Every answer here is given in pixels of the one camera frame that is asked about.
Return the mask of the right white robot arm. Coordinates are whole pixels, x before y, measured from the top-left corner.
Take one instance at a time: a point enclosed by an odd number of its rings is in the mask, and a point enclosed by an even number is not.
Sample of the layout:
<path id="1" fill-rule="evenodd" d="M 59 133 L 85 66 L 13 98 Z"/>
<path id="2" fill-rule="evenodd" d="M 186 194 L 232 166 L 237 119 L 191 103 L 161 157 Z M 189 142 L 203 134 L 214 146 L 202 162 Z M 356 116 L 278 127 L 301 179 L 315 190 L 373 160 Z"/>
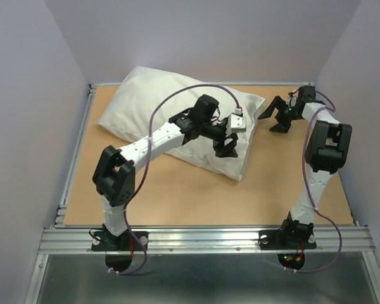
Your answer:
<path id="1" fill-rule="evenodd" d="M 333 175 L 341 169 L 348 156 L 352 127 L 333 117 L 333 102 L 313 85 L 303 85 L 289 92 L 288 100 L 275 96 L 261 120 L 274 116 L 277 123 L 272 132 L 286 134 L 295 120 L 306 120 L 302 152 L 304 186 L 296 204 L 276 230 L 260 232 L 258 242 L 265 250 L 315 247 L 314 222 L 319 215 L 323 192 Z"/>

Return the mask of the cream pillowcase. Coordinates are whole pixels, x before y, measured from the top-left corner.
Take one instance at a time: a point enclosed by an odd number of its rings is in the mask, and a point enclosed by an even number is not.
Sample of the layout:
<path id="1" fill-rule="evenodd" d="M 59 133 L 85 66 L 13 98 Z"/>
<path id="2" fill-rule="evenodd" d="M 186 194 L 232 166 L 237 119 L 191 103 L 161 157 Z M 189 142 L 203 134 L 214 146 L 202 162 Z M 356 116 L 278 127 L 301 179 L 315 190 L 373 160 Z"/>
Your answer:
<path id="1" fill-rule="evenodd" d="M 137 66 L 97 123 L 130 143 L 174 125 L 184 138 L 167 154 L 240 181 L 265 102 L 256 94 Z"/>

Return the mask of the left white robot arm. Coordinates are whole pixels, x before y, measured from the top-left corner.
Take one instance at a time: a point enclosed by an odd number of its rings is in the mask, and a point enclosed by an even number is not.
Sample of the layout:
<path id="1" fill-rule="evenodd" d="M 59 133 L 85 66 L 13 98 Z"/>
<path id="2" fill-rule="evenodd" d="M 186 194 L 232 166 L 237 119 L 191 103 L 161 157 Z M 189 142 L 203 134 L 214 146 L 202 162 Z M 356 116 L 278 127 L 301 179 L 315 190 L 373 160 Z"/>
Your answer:
<path id="1" fill-rule="evenodd" d="M 148 136 L 127 146 L 108 146 L 102 151 L 92 177 L 104 211 L 103 232 L 96 237 L 98 242 L 120 250 L 132 239 L 126 209 L 140 190 L 135 185 L 136 174 L 140 169 L 148 170 L 155 158 L 199 137 L 212 140 L 217 158 L 237 157 L 238 134 L 246 130 L 242 107 L 236 106 L 230 115 L 216 123 L 213 114 L 218 108 L 219 102 L 204 94 L 193 107 L 172 116 Z"/>

